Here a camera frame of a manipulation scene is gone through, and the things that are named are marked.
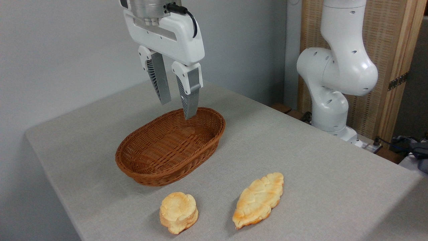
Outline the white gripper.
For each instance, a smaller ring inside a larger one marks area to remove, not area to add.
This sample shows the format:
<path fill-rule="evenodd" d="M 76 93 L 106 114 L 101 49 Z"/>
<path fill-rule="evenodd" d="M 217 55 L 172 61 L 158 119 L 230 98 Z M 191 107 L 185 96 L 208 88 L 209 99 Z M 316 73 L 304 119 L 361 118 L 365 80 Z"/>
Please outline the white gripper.
<path fill-rule="evenodd" d="M 199 89 L 203 87 L 201 65 L 205 56 L 201 32 L 194 36 L 194 23 L 188 15 L 171 13 L 159 20 L 158 26 L 148 26 L 140 18 L 124 10 L 131 38 L 140 44 L 138 52 L 144 71 L 148 73 L 162 105 L 171 101 L 163 56 L 173 60 L 173 73 L 183 105 L 185 119 L 196 115 Z"/>

